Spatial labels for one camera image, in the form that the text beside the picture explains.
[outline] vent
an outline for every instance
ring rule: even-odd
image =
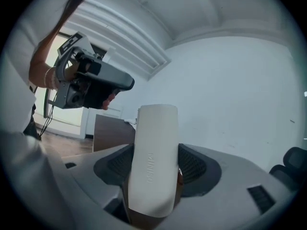
[[[178,164],[182,171],[183,183],[191,183],[206,172],[206,163],[179,146]]]
[[[71,167],[76,166],[76,164],[75,163],[66,163],[65,166],[66,166],[67,169],[69,169]]]
[[[248,188],[248,192],[254,199],[261,214],[268,211],[275,204],[275,201],[261,185]]]
[[[131,171],[134,145],[127,145],[112,154],[99,159],[94,173],[108,185],[122,186]]]

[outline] person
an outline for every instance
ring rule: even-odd
[[[35,97],[29,93],[29,83],[41,88],[58,88],[55,68],[45,61],[60,28],[82,1],[34,0],[17,21],[1,55],[0,90],[4,101],[0,103],[0,129],[33,131],[29,125],[34,123]],[[77,68],[78,64],[73,64],[65,70],[68,81],[75,78]],[[114,98],[111,94],[102,109],[107,110]]]

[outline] white cover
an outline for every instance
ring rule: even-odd
[[[156,104],[139,109],[128,185],[129,208],[166,217],[174,207],[178,173],[178,111]]]

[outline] white wall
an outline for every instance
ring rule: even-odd
[[[302,145],[304,94],[287,48],[216,37],[167,53],[172,62],[148,82],[140,104],[177,106],[180,142],[238,155],[267,171]]]

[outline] person's hand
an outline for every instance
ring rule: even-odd
[[[72,64],[70,67],[65,69],[65,78],[66,78],[67,81],[72,81],[74,78],[76,78],[76,72],[78,70],[78,66],[79,66],[79,63],[75,63],[75,64]],[[90,65],[88,64],[85,67],[86,70],[88,70],[89,67],[90,67]],[[106,100],[104,100],[104,102],[102,103],[101,108],[103,110],[107,110],[108,106],[110,105],[110,102],[114,99],[115,99],[115,94],[110,94],[109,97]]]

